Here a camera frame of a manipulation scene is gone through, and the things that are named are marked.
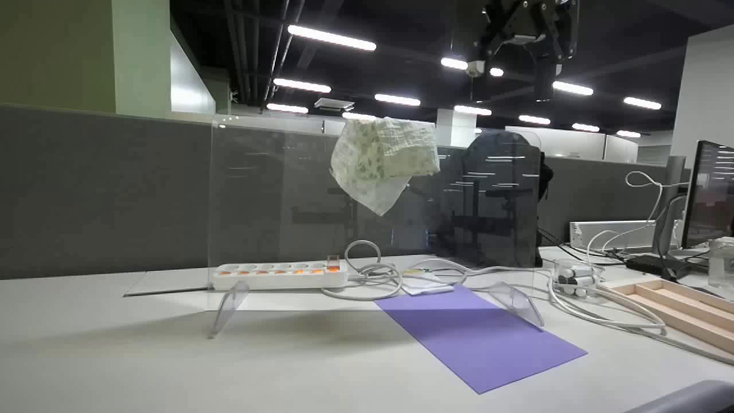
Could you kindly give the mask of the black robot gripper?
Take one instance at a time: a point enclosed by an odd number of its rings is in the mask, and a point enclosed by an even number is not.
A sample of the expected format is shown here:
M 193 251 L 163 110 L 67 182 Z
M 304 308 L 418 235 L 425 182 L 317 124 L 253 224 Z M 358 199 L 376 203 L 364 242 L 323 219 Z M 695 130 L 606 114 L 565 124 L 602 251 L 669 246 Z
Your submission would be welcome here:
M 537 46 L 553 62 L 568 62 L 578 51 L 579 0 L 485 0 L 482 58 L 505 46 Z

